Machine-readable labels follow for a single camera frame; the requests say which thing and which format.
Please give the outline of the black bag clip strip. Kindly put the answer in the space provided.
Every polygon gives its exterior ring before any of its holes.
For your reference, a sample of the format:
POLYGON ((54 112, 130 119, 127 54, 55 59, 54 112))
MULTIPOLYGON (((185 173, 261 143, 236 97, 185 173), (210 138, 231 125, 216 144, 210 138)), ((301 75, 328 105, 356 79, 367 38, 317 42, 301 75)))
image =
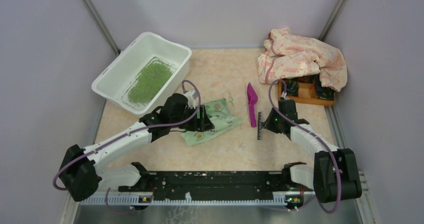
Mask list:
POLYGON ((257 140, 262 140, 262 129, 263 129, 263 113, 258 112, 257 122, 257 140))

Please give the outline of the wooden tray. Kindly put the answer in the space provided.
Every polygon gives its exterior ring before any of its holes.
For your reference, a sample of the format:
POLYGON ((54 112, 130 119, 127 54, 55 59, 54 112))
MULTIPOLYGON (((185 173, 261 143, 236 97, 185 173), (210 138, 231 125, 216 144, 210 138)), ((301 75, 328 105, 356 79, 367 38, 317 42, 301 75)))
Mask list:
MULTIPOLYGON (((298 96, 288 96, 288 99, 294 100, 296 103, 301 104, 310 104, 310 105, 318 105, 318 106, 326 106, 330 107, 333 106, 336 102, 336 94, 334 96, 334 100, 322 100, 318 99, 315 92, 314 87, 314 79, 318 75, 312 75, 312 76, 305 76, 305 77, 299 77, 299 78, 293 78, 293 80, 296 80, 299 84, 299 90, 298 90, 298 96)), ((286 86, 284 86, 283 83, 278 83, 278 97, 282 94, 282 92, 286 92, 286 86)))

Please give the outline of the dark patterned item left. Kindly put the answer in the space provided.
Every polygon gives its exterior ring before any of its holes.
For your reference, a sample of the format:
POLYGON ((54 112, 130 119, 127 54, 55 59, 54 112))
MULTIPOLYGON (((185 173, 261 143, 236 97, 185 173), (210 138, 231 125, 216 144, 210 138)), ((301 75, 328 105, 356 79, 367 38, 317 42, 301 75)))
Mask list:
POLYGON ((288 79, 286 83, 286 93, 288 96, 298 96, 299 94, 299 84, 296 80, 288 79))

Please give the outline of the green litter in box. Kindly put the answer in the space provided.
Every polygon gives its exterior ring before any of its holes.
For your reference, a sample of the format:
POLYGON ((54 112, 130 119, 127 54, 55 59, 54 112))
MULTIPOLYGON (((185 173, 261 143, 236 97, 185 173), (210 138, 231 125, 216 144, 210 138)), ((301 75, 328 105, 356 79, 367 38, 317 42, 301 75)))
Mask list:
POLYGON ((128 101, 135 105, 147 105, 172 77, 173 67, 158 57, 153 57, 136 77, 134 86, 127 94, 128 101))

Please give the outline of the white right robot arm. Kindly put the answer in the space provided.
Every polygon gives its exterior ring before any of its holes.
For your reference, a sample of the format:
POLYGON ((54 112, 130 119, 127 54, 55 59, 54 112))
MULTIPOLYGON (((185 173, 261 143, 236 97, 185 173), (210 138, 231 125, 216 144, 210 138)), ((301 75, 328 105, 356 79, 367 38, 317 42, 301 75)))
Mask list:
POLYGON ((315 191, 321 203, 329 203, 362 196, 356 156, 349 149, 341 149, 317 134, 310 123, 298 118, 296 103, 290 99, 278 101, 278 109, 271 109, 268 117, 258 113, 257 138, 262 131, 284 134, 313 158, 313 166, 305 162, 289 163, 282 170, 281 183, 287 190, 302 185, 315 191))

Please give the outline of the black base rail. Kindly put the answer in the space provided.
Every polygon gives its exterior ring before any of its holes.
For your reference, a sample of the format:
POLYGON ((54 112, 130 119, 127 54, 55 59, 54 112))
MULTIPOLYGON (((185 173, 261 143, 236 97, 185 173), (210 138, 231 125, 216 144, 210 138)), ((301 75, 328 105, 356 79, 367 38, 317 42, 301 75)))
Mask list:
POLYGON ((301 206, 313 190, 289 184, 281 171, 144 172, 120 193, 140 193, 139 204, 301 206))

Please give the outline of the dark patterned item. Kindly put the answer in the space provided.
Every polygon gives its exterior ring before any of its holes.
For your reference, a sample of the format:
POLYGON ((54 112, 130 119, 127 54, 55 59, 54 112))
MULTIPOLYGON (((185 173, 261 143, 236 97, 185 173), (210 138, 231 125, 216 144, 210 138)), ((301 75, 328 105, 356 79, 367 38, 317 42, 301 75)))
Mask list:
POLYGON ((335 91, 329 87, 323 87, 318 76, 314 79, 313 84, 314 84, 315 93, 318 99, 334 100, 335 91))
POLYGON ((286 93, 288 96, 298 96, 299 94, 299 84, 296 80, 288 79, 286 83, 286 93))

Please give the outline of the purple plastic scoop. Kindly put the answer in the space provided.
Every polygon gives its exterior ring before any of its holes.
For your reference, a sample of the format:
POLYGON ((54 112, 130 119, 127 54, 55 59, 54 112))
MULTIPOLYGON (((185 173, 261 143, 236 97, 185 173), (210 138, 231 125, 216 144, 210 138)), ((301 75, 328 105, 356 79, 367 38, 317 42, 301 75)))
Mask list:
POLYGON ((252 84, 249 82, 246 88, 246 95, 247 95, 247 108, 248 108, 248 115, 249 115, 249 121, 250 125, 252 127, 257 126, 257 120, 256 120, 256 111, 255 111, 255 105, 258 101, 258 96, 256 94, 255 89, 253 88, 252 84))

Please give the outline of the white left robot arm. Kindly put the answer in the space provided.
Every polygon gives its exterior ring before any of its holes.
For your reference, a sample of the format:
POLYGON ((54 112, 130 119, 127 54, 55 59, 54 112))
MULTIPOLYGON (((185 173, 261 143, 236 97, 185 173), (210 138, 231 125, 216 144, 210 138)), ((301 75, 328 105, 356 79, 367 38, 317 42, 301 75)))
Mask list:
POLYGON ((197 94, 191 90, 175 93, 163 106, 145 114, 126 130, 103 142, 80 147, 69 147, 58 173, 53 179, 56 189, 68 191, 71 198, 81 202, 102 189, 119 189, 125 192, 133 187, 144 191, 150 178, 138 163, 123 168, 109 168, 108 164, 143 145, 152 143, 178 128, 191 132, 210 131, 215 126, 203 104, 196 103, 197 94))

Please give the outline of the green cat litter bag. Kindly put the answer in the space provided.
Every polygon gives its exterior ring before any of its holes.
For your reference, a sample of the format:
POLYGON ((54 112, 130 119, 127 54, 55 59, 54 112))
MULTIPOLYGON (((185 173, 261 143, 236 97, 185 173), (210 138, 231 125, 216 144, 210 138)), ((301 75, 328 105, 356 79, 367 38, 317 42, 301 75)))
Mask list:
POLYGON ((207 117, 214 128, 205 132, 186 131, 181 134, 188 146, 193 146, 210 141, 227 131, 242 124, 242 117, 233 116, 227 107, 225 98, 204 104, 207 117))

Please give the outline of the dark patterned item right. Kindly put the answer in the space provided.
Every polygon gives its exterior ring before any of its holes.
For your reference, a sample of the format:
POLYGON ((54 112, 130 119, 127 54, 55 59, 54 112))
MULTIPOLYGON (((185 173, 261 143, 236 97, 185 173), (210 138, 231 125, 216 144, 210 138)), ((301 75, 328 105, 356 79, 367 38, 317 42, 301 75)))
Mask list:
POLYGON ((314 79, 313 84, 314 84, 315 93, 318 99, 334 100, 335 91, 329 87, 323 87, 318 76, 314 79))

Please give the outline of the pink patterned cloth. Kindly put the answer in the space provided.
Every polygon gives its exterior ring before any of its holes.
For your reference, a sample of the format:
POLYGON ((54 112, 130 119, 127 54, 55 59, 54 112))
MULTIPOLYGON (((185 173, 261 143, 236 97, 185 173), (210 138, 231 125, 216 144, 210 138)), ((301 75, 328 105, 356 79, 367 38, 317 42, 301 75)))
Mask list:
POLYGON ((257 59, 258 80, 270 84, 277 79, 318 75, 322 87, 341 91, 348 69, 340 49, 316 38, 292 34, 288 27, 272 29, 257 59))

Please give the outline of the white plastic litter box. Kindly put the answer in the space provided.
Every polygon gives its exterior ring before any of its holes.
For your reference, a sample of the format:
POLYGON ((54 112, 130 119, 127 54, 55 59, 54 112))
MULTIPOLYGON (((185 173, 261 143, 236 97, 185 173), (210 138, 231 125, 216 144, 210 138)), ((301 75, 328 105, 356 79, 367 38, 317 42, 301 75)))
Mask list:
POLYGON ((171 42, 152 32, 140 34, 92 83, 92 90, 137 117, 164 104, 190 70, 192 50, 171 42), (128 92, 134 86, 137 75, 153 58, 158 57, 173 67, 174 73, 153 100, 147 105, 135 105, 128 101, 128 92))

